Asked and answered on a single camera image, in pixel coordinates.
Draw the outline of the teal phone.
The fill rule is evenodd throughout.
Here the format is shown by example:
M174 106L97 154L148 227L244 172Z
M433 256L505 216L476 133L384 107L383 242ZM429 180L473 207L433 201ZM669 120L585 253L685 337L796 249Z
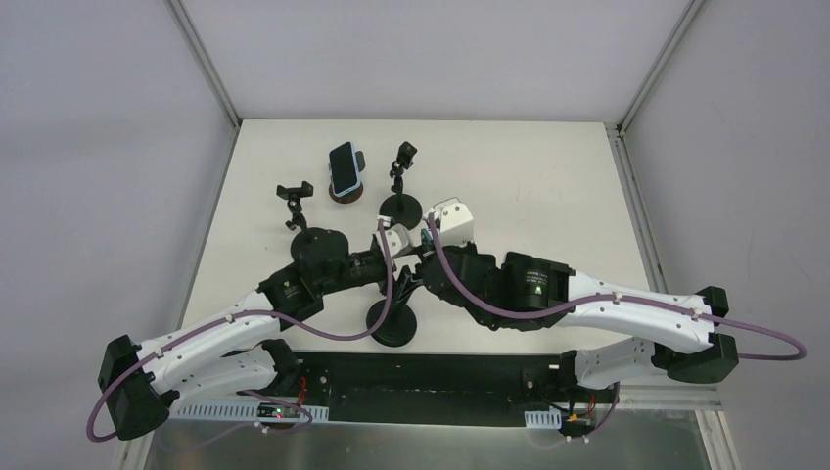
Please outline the teal phone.
M427 254L429 252L433 252L435 250L435 244L433 241L433 237L431 231L428 228L422 228L420 230L420 239L421 244L420 248L423 254Z

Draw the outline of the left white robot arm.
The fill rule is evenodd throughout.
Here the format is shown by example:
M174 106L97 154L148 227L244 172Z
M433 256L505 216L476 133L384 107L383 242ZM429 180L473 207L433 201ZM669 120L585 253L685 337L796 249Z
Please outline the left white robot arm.
M414 249L407 228L382 217L369 249L344 254L308 246L231 306L190 326L134 342L121 335L105 349L101 391L86 423L92 442L130 441L155 431L169 416L211 393L290 394L298 361L282 336L291 327L338 342L377 332L379 320L353 334L307 324L330 294L380 285L392 292L395 259Z

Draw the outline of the black round-base phone stand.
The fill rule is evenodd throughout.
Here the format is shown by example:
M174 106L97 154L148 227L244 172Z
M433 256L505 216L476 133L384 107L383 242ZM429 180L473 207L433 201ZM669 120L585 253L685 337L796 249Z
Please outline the black round-base phone stand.
M416 154L417 149L408 141L400 144L390 169L392 195L384 199L379 208L379 215L390 217L408 230L415 229L422 217L419 201L404 192L403 174L412 166Z

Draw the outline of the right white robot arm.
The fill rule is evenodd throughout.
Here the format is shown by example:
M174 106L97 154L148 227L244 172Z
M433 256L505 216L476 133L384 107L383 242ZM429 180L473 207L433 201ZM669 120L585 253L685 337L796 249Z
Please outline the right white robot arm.
M564 353L555 385L566 400L640 377L716 384L740 362L735 339L715 327L728 311L720 288L675 297L515 252L498 263L474 244L430 250L419 260L416 275L429 293L492 331L583 327L621 334L605 347Z

